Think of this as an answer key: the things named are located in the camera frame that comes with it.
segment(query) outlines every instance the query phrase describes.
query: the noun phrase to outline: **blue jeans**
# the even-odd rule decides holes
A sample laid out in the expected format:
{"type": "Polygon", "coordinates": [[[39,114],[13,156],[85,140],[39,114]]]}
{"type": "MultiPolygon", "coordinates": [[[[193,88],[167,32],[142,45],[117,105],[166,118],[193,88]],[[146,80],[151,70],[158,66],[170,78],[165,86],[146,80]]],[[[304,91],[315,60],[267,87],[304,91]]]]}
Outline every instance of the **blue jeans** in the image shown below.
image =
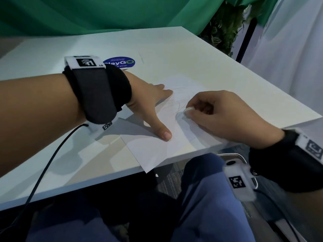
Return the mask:
{"type": "MultiPolygon", "coordinates": [[[[222,172],[223,164],[215,154],[195,157],[186,164],[171,242],[255,241],[243,207],[222,172]]],[[[99,211],[77,194],[39,215],[26,241],[118,240],[103,223],[99,211]]]]}

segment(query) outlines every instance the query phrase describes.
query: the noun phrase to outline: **blue sticker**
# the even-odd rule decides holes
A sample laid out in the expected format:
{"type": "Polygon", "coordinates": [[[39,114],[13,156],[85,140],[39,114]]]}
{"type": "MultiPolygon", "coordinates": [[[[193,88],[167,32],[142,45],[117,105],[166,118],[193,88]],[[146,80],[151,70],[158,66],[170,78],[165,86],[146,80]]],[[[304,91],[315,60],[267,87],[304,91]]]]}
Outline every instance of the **blue sticker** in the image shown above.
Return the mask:
{"type": "Polygon", "coordinates": [[[105,64],[114,65],[120,69],[128,69],[135,65],[135,60],[128,57],[114,57],[103,61],[105,64]]]}

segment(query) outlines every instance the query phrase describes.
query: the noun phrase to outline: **white eraser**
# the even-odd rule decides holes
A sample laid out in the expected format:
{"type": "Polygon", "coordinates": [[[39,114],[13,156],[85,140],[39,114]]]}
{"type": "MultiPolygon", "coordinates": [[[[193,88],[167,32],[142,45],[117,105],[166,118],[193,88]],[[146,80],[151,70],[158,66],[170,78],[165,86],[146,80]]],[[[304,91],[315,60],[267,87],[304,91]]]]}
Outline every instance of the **white eraser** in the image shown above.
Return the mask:
{"type": "Polygon", "coordinates": [[[187,112],[188,112],[188,111],[190,111],[190,110],[192,110],[192,109],[195,109],[195,108],[194,108],[194,107],[188,107],[188,108],[184,109],[183,114],[184,114],[187,118],[189,118],[189,116],[188,116],[187,112]]]}

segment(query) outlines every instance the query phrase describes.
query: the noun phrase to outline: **white table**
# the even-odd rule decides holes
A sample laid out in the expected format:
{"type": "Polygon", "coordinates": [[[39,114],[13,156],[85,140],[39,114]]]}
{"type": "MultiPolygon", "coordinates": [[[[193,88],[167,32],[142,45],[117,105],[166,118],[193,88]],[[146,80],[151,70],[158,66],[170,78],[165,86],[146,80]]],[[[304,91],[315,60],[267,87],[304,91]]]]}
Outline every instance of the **white table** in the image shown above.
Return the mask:
{"type": "MultiPolygon", "coordinates": [[[[0,60],[0,80],[61,73],[64,56],[127,56],[129,71],[155,83],[184,74],[209,90],[237,93],[265,120],[287,127],[321,116],[182,27],[28,39],[0,60]]],[[[67,134],[0,178],[0,210],[26,201],[49,158],[67,134]]],[[[194,139],[162,165],[224,148],[221,139],[194,139]]],[[[62,147],[33,201],[142,171],[118,135],[98,141],[79,129],[62,147]]]]}

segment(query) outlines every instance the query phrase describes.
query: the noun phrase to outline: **white fabric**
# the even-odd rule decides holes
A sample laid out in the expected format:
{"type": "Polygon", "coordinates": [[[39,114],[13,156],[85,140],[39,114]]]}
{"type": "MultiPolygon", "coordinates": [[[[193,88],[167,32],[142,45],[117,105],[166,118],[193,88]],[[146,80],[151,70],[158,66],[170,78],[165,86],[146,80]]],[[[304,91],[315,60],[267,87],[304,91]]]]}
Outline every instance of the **white fabric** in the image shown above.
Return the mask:
{"type": "MultiPolygon", "coordinates": [[[[323,0],[280,0],[247,65],[323,114],[323,0]]],[[[323,146],[323,120],[302,125],[323,146]]]]}

